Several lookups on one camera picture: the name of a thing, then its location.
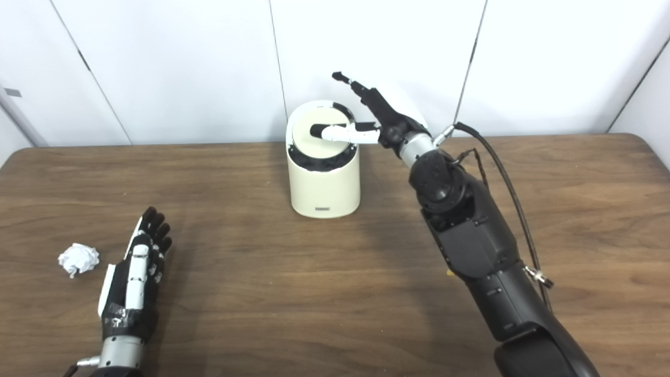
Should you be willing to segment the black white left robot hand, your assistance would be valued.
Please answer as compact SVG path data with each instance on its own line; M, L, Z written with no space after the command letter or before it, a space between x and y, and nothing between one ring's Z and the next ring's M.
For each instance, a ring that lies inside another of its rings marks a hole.
M165 215L148 207L139 217L124 257L110 263L98 301L102 339L130 336L147 343L158 326L160 283L172 246Z

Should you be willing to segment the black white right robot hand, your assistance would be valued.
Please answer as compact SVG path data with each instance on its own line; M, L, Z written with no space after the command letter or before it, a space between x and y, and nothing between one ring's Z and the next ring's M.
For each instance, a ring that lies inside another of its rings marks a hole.
M312 137L353 144L378 143L383 148L393 149L397 157L400 157L402 147L410 143L412 136L429 135L421 113L394 84L365 86L342 72L333 72L332 78L347 84L362 105L375 117L375 121L351 121L348 125L334 122L314 123L309 127Z

